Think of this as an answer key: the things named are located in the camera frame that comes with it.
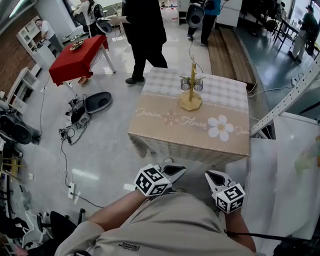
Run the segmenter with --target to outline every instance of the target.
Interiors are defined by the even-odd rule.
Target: wooden floor
[[[213,75],[244,82],[247,89],[256,84],[248,58],[232,29],[221,27],[212,31],[208,49]]]

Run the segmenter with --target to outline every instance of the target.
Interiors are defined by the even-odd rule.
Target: red tablecloth
[[[66,46],[49,69],[52,81],[59,86],[64,81],[90,78],[93,75],[90,63],[102,43],[104,48],[108,49],[107,38],[104,35],[85,39],[82,46],[76,50],[70,50],[71,45]]]

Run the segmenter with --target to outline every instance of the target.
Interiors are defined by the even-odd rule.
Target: checkered tablecloth
[[[190,73],[175,69],[153,67],[143,87],[142,93],[177,97],[181,94],[181,77],[190,77]],[[203,90],[200,92],[204,103],[218,104],[225,107],[249,111],[247,89],[244,82],[198,73],[203,79]]]
[[[142,94],[145,96],[158,96],[159,98],[177,99],[183,92],[181,89],[181,77],[189,77],[186,72],[175,69],[157,68],[151,69],[146,80]],[[214,107],[228,108],[248,117],[249,107],[246,84],[240,81],[219,77],[210,74],[198,73],[197,78],[203,79],[203,90],[198,92],[202,98],[202,104]],[[156,153],[199,161],[215,166],[224,167],[226,163],[242,159],[245,155],[233,153],[232,151],[219,151],[209,148],[201,148],[186,143],[175,143],[165,141],[156,136],[150,137],[141,134],[140,131],[128,131],[129,137],[140,157],[144,158],[147,149]]]

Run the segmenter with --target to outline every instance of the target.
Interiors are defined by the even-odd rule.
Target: person in blue jacket
[[[208,38],[211,30],[214,26],[215,20],[221,11],[221,0],[208,0],[205,3],[205,13],[202,20],[202,34],[201,34],[201,45],[206,46],[208,44]],[[187,37],[193,41],[193,34],[197,28],[189,27]]]

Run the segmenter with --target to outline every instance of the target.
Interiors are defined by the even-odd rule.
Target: brick wall
[[[37,10],[31,7],[0,34],[0,90],[5,91],[5,95],[10,91],[19,72],[24,67],[31,70],[36,64],[16,35],[37,15]]]

